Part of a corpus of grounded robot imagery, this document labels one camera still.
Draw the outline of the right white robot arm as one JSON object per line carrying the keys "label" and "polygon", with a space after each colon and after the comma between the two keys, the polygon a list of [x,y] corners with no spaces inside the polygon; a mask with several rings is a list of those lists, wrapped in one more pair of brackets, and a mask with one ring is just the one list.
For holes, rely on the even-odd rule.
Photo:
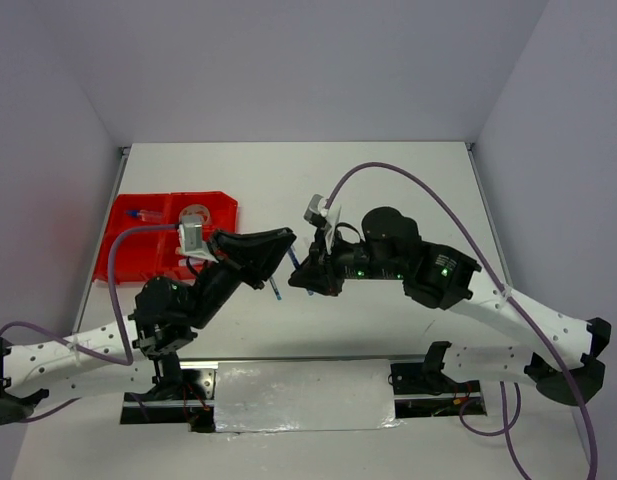
{"label": "right white robot arm", "polygon": [[316,231],[290,286],[335,297],[347,280],[399,281],[417,304],[469,317],[512,340],[506,348],[432,343],[422,367],[430,389],[445,391],[473,379],[520,382],[569,406],[601,389],[607,321],[568,317],[510,287],[498,289],[475,259],[423,240],[416,221],[392,207],[368,212],[355,243],[339,233],[344,224],[338,212],[310,206],[304,218]]}

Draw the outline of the large clear tape roll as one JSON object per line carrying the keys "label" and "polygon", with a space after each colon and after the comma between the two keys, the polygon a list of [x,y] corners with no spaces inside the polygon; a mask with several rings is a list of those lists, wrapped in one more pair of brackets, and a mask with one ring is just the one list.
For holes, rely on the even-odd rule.
{"label": "large clear tape roll", "polygon": [[202,204],[191,204],[184,207],[179,213],[179,220],[183,221],[189,217],[194,217],[201,221],[202,225],[210,225],[212,216],[210,210]]}

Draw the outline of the blue cap glue bottle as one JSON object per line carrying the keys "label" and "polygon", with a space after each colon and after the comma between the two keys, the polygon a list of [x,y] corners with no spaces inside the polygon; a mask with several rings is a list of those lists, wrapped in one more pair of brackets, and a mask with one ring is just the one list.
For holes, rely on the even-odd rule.
{"label": "blue cap glue bottle", "polygon": [[145,210],[145,209],[133,209],[126,210],[126,215],[130,218],[138,221],[159,224],[163,220],[163,214],[158,211]]}

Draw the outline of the blue gel pen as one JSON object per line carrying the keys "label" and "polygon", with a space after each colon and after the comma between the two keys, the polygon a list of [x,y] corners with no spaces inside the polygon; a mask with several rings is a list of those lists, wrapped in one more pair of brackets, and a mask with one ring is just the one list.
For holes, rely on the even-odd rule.
{"label": "blue gel pen", "polygon": [[276,299],[277,299],[278,301],[282,301],[282,295],[281,295],[281,292],[280,292],[279,287],[278,287],[278,285],[277,285],[276,281],[274,280],[274,278],[272,278],[272,277],[271,277],[271,278],[270,278],[270,280],[269,280],[269,282],[270,282],[271,288],[272,288],[272,290],[273,290],[273,293],[274,293],[274,295],[275,295]]}
{"label": "blue gel pen", "polygon": [[290,258],[290,261],[293,265],[293,268],[295,270],[298,270],[300,268],[300,263],[299,260],[297,259],[296,253],[295,253],[295,249],[293,246],[290,246],[290,248],[287,251],[287,255]]}

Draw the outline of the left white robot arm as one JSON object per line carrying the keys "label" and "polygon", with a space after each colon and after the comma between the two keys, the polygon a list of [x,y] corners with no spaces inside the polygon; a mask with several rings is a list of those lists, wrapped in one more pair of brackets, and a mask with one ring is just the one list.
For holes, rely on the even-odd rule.
{"label": "left white robot arm", "polygon": [[36,421],[34,411],[46,399],[62,410],[83,397],[125,391],[148,366],[154,366],[148,387],[163,399],[177,396],[184,385],[178,350],[196,339],[239,286],[262,289],[296,239],[287,227],[250,234],[217,230],[209,237],[196,223],[162,228],[177,232],[186,259],[205,261],[193,283],[155,276],[125,316],[110,280],[114,320],[107,325],[59,337],[20,322],[44,336],[33,345],[14,345],[0,333],[0,426]]}

